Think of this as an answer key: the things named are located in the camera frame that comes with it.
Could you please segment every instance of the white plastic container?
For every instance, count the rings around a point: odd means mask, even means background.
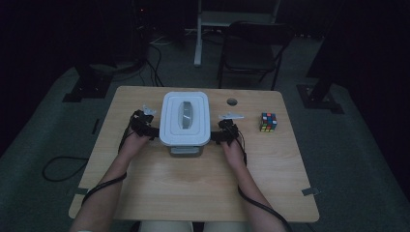
[[[172,157],[198,157],[211,137],[208,97],[202,92],[169,92],[163,98],[160,140]]]

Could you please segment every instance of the chair leg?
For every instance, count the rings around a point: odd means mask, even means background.
[[[281,64],[281,55],[279,56],[279,59],[278,59],[277,69],[275,70],[275,75],[274,75],[274,80],[272,81],[271,91],[275,89],[275,84],[277,83],[280,64]]]
[[[279,69],[277,68],[275,70],[274,80],[272,81],[272,86],[271,86],[272,91],[275,89],[275,84],[277,83],[278,73],[279,73]]]
[[[220,60],[220,66],[218,67],[218,76],[217,79],[220,81],[218,84],[218,88],[222,88],[222,73],[223,73],[223,61]]]
[[[263,73],[263,75],[260,77],[260,79],[259,79],[259,83],[263,80],[263,78],[265,78],[265,75],[267,74],[268,72],[265,72],[265,73]]]

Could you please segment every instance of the person's right hand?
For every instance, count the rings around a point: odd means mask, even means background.
[[[230,145],[228,145],[227,142],[221,142],[220,145],[225,153],[226,161],[231,168],[236,169],[245,166],[244,153],[237,140],[233,140]]]

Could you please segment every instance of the container lid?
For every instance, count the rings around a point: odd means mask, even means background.
[[[169,92],[163,98],[160,140],[166,146],[203,146],[211,137],[208,97]]]

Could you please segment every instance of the person's left hand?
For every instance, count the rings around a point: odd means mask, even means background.
[[[149,139],[150,137],[145,135],[139,136],[136,132],[129,129],[129,136],[124,141],[118,156],[125,156],[131,160],[139,153]]]

